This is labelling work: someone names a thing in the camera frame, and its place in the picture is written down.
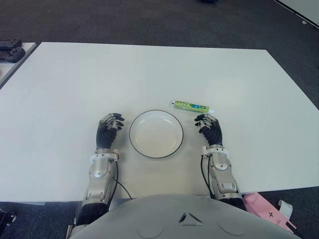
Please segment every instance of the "robot chest logo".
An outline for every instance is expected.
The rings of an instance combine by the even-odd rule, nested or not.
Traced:
[[[182,226],[202,226],[203,222],[192,213],[184,213],[179,219]]]

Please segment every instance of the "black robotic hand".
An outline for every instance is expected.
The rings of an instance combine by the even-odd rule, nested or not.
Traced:
[[[197,122],[195,125],[200,126],[199,132],[203,133],[208,140],[209,146],[214,144],[223,145],[223,136],[218,119],[211,115],[199,115],[195,121]]]
[[[121,122],[124,119],[121,116],[121,114],[112,113],[100,120],[96,133],[96,149],[111,148],[116,132],[124,126]]]

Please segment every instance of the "white desk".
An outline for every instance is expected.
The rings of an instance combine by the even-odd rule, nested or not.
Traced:
[[[171,100],[216,110],[243,193],[319,185],[319,112],[267,51],[42,43],[0,90],[0,201],[82,200],[98,120],[109,112],[126,119],[112,147],[132,196],[206,194],[198,114]],[[164,159],[129,142],[131,122],[151,109],[184,129]]]
[[[20,65],[20,63],[27,57],[30,52],[36,47],[34,42],[26,42],[22,44],[22,48],[25,50],[25,56],[23,56],[17,63],[9,63],[9,62],[0,62],[0,86],[4,81],[6,81],[7,77],[13,72],[16,67]]]

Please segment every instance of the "toothpaste tube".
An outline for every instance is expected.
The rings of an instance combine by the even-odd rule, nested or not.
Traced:
[[[191,103],[186,103],[182,101],[172,101],[171,105],[174,108],[183,109],[187,111],[195,111],[195,112],[201,112],[205,114],[213,114],[215,113],[215,110],[209,109],[208,106],[201,106],[201,105],[195,105]]]

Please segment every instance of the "plate rim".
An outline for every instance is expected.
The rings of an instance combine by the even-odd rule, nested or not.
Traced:
[[[145,113],[150,112],[150,111],[162,111],[162,110],[149,110],[149,111],[145,111],[145,112],[140,113],[138,116],[135,117],[135,119],[134,119],[133,122],[131,123],[130,131],[129,131],[130,143],[131,143],[132,147],[136,150],[137,153],[139,153],[139,154],[141,154],[141,155],[143,155],[143,156],[145,156],[145,157],[147,157],[147,158],[166,158],[166,157],[168,157],[168,156],[171,156],[173,153],[175,153],[175,152],[180,148],[181,144],[183,143],[183,140],[184,140],[184,130],[183,130],[183,126],[181,126],[181,123],[179,122],[178,118],[176,118],[174,115],[172,115],[171,113],[169,113],[169,112],[167,112],[167,111],[162,111],[162,112],[165,112],[165,113],[167,113],[167,114],[173,116],[173,117],[177,120],[177,122],[179,123],[179,125],[180,125],[180,127],[181,127],[181,134],[182,134],[182,135],[181,135],[181,142],[180,142],[179,146],[176,148],[176,150],[175,150],[174,152],[172,152],[172,153],[170,153],[170,154],[168,154],[168,155],[166,155],[166,156],[163,156],[163,157],[150,157],[150,156],[144,155],[144,154],[142,154],[141,152],[139,152],[139,151],[134,147],[134,145],[133,145],[133,143],[132,143],[132,141],[131,141],[131,128],[132,128],[132,125],[134,124],[135,120],[136,120],[138,117],[140,117],[142,114],[145,114]]]

